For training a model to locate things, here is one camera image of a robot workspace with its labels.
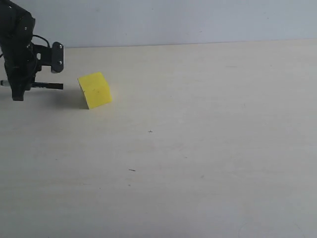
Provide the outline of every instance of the black robotic arm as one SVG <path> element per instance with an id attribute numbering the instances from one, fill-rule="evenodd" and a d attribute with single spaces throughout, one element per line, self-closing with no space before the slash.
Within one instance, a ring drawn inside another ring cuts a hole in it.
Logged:
<path id="1" fill-rule="evenodd" d="M 24 100 L 24 92 L 36 84 L 35 76 L 42 66 L 51 66 L 53 73 L 64 69 L 64 46 L 59 42 L 52 47 L 49 43 L 47 47 L 33 44 L 34 26 L 31 13 L 9 0 L 0 0 L 0 47 L 14 101 Z"/>

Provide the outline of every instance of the white wall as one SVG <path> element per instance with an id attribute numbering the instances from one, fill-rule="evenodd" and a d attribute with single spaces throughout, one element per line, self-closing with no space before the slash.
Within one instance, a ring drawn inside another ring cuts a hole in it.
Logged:
<path id="1" fill-rule="evenodd" d="M 315 0 L 13 0 L 68 47 L 317 37 Z"/>

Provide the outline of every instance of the yellow sponge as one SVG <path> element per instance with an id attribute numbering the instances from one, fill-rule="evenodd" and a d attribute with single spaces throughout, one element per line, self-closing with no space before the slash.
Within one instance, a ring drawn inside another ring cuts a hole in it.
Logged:
<path id="1" fill-rule="evenodd" d="M 78 79 L 88 108 L 95 108 L 112 101 L 110 88 L 102 73 L 93 73 Z"/>

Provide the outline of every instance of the white table surface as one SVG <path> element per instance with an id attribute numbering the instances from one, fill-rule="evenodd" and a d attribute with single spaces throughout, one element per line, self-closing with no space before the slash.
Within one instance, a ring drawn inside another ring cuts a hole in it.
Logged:
<path id="1" fill-rule="evenodd" d="M 1 238 L 317 237 L 317 40 L 65 56 L 63 91 L 0 88 Z"/>

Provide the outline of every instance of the cable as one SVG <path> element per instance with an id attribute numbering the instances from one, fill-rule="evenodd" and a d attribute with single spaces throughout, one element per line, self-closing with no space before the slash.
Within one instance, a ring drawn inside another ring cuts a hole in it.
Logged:
<path id="1" fill-rule="evenodd" d="M 38 35 L 33 35 L 33 37 L 37 37 L 37 38 L 42 39 L 43 41 L 45 41 L 45 42 L 47 43 L 47 45 L 48 45 L 49 48 L 51 47 L 49 41 L 48 41 L 47 39 L 45 39 L 44 37 L 38 36 Z"/>

